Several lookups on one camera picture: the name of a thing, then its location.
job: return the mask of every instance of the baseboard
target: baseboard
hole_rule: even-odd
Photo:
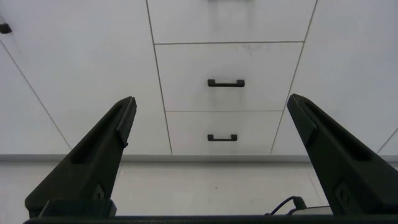
[[[59,162],[65,155],[0,155],[0,162]],[[398,156],[381,156],[387,162],[398,162]],[[153,156],[123,155],[122,162],[310,162],[308,156]]]

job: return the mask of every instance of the cabinet handle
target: cabinet handle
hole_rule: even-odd
[[[231,138],[229,138],[229,139],[215,139],[214,134],[207,135],[207,141],[237,141],[237,140],[238,140],[237,134],[232,134]]]
[[[0,34],[9,34],[11,32],[12,30],[8,24],[0,24]]]
[[[216,80],[207,80],[208,87],[244,87],[244,80],[236,80],[236,83],[216,83]]]

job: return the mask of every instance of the cabinet door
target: cabinet door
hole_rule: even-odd
[[[135,96],[125,154],[170,154],[146,2],[0,0],[21,69],[71,147]]]
[[[69,147],[0,41],[0,154],[66,154]]]
[[[378,151],[398,126],[397,1],[318,1],[290,94]],[[306,154],[284,111],[272,154]]]

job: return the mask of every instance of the black cable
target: black cable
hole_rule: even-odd
[[[271,213],[267,213],[266,215],[274,215],[282,206],[284,206],[287,202],[293,200],[293,203],[296,207],[296,209],[305,209],[307,206],[305,205],[305,202],[302,197],[298,196],[291,196],[284,200],[282,203],[280,203]]]

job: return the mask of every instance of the floor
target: floor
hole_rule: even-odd
[[[28,219],[24,200],[55,165],[0,164],[0,223]],[[307,206],[328,204],[310,164],[277,163],[123,163],[112,199],[117,215],[258,215],[292,195]]]

